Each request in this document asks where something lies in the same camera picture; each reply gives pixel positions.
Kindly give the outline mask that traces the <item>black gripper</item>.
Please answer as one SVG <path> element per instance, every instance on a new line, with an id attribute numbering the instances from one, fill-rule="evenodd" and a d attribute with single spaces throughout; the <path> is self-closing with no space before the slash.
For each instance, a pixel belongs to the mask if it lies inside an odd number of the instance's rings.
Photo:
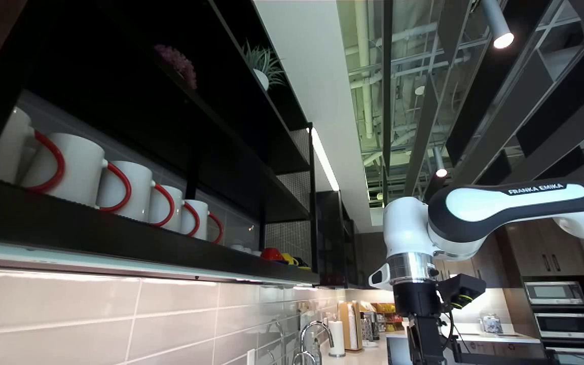
<path id="1" fill-rule="evenodd" d="M 393 286 L 394 312 L 409 318 L 409 359 L 413 365 L 441 365 L 443 343 L 437 331 L 440 300 L 433 283 Z"/>

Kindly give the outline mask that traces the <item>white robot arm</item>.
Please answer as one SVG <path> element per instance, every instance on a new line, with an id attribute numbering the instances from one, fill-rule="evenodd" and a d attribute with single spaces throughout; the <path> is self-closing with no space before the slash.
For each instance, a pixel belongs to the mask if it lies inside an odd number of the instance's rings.
<path id="1" fill-rule="evenodd" d="M 498 227 L 538 220 L 584 239 L 584 178 L 448 187 L 428 203 L 400 196 L 385 207 L 385 263 L 369 284 L 390 290 L 394 312 L 411 320 L 411 365 L 445 365 L 443 351 L 453 346 L 453 334 L 440 333 L 440 314 L 487 290 L 467 274 L 436 281 L 433 259 L 475 257 Z"/>

